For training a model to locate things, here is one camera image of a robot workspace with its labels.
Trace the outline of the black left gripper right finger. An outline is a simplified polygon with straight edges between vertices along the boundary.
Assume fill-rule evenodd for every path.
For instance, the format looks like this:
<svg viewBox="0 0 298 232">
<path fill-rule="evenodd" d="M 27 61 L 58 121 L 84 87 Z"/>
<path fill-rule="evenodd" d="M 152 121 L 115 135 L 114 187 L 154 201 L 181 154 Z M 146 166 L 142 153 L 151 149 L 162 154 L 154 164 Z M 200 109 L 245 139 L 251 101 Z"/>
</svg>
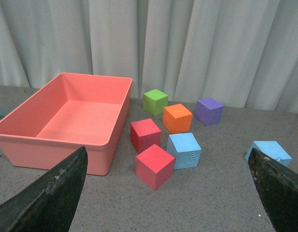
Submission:
<svg viewBox="0 0 298 232">
<path fill-rule="evenodd" d="M 298 174 L 256 148 L 248 165 L 275 231 L 298 232 Z"/>
</svg>

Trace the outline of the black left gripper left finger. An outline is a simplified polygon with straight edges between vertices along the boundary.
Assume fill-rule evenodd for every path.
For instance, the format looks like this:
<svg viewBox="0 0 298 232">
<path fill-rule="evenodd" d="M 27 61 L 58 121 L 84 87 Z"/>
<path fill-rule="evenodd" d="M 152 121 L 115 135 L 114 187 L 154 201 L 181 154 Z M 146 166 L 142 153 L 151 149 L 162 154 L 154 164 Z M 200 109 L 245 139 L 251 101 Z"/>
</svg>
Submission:
<svg viewBox="0 0 298 232">
<path fill-rule="evenodd" d="M 0 205 L 0 232 L 67 232 L 83 190 L 88 154 L 82 146 Z"/>
</svg>

